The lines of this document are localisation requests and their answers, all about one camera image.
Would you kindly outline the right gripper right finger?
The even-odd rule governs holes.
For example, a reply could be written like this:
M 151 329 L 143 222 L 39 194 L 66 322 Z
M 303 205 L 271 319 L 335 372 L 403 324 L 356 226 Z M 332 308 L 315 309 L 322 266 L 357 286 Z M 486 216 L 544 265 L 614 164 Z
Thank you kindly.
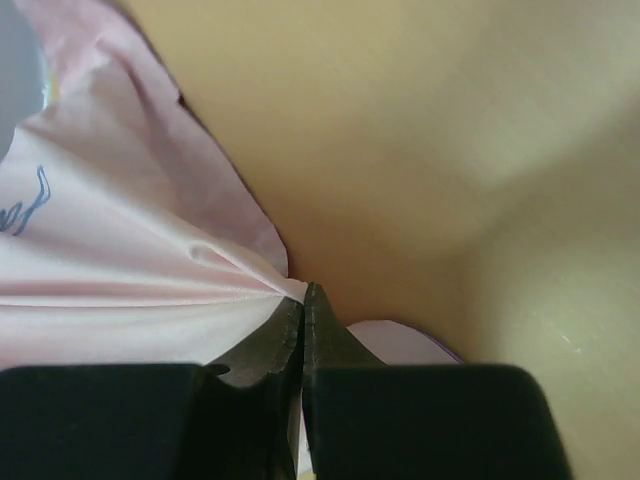
M 569 479 L 547 399 L 504 364 L 390 366 L 304 300 L 302 405 L 319 479 Z

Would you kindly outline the purple princess pillowcase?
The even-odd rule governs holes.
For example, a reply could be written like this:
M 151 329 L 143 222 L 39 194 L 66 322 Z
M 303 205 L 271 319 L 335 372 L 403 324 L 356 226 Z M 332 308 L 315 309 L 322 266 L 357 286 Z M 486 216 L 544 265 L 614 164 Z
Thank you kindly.
M 334 217 L 339 178 L 270 162 L 247 181 L 174 74 L 110 2 L 7 1 L 17 80 L 56 100 L 1 162 L 1 367 L 94 364 L 166 383 L 222 353 L 277 365 L 302 339 L 306 284 L 284 213 Z

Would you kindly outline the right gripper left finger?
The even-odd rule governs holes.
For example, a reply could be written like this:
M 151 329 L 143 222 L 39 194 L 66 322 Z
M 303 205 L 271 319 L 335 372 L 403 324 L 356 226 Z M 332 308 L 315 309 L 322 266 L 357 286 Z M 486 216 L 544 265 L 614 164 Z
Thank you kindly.
M 205 365 L 29 366 L 1 374 L 5 479 L 292 479 L 303 309 Z

